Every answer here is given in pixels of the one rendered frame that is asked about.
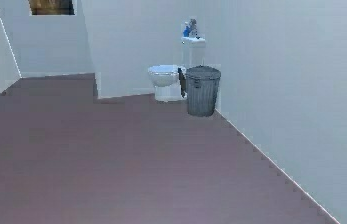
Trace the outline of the framed brown wall picture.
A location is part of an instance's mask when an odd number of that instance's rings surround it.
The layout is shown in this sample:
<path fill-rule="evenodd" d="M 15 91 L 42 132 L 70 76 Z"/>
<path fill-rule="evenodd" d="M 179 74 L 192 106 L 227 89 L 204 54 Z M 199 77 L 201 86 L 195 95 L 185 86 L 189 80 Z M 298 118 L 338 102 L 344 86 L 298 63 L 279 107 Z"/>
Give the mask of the framed brown wall picture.
<path fill-rule="evenodd" d="M 28 0 L 33 15 L 74 15 L 73 0 Z"/>

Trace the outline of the dark grey metal trash can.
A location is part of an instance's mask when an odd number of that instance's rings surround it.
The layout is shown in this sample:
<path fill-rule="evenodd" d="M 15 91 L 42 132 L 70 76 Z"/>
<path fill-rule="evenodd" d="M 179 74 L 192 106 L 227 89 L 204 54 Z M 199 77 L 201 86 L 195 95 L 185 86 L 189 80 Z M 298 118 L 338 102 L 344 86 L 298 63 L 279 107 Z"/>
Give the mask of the dark grey metal trash can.
<path fill-rule="evenodd" d="M 210 66 L 195 66 L 186 71 L 187 112 L 209 117 L 215 111 L 221 72 Z"/>

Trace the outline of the white toilet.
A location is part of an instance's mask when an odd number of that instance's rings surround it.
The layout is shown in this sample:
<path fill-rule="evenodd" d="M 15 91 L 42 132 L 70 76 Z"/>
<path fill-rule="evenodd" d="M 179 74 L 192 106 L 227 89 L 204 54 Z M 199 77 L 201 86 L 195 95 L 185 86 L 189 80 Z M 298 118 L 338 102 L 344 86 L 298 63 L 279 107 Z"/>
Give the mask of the white toilet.
<path fill-rule="evenodd" d="M 148 75 L 154 87 L 157 101 L 181 101 L 187 98 L 185 84 L 180 80 L 186 70 L 203 65 L 206 39 L 202 37 L 181 38 L 181 62 L 179 64 L 154 65 L 148 68 Z"/>

